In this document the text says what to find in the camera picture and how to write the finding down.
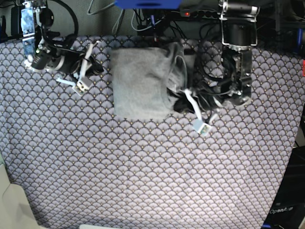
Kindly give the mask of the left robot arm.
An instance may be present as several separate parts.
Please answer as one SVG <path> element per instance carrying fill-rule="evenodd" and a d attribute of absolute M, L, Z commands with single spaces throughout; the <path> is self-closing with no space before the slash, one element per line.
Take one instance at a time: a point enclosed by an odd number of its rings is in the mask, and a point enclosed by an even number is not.
<path fill-rule="evenodd" d="M 259 7 L 243 0 L 219 1 L 223 75 L 213 77 L 199 59 L 190 92 L 180 93 L 173 109 L 178 113 L 215 111 L 227 104 L 244 106 L 251 100 L 252 48 L 257 45 Z"/>

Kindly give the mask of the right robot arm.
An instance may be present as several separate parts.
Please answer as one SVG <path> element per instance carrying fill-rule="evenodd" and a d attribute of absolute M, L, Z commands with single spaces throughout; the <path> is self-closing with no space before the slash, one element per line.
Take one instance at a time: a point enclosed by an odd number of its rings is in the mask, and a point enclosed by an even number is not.
<path fill-rule="evenodd" d="M 90 77 L 103 72 L 101 64 L 92 56 L 97 43 L 90 43 L 83 51 L 72 50 L 79 31 L 79 24 L 74 11 L 63 1 L 57 3 L 70 14 L 74 32 L 62 41 L 57 41 L 60 33 L 51 31 L 54 14 L 45 0 L 22 0 L 21 29 L 25 64 L 33 72 L 43 70 L 60 72 L 71 80 L 58 78 L 57 81 L 70 85 L 84 92 L 92 84 Z"/>

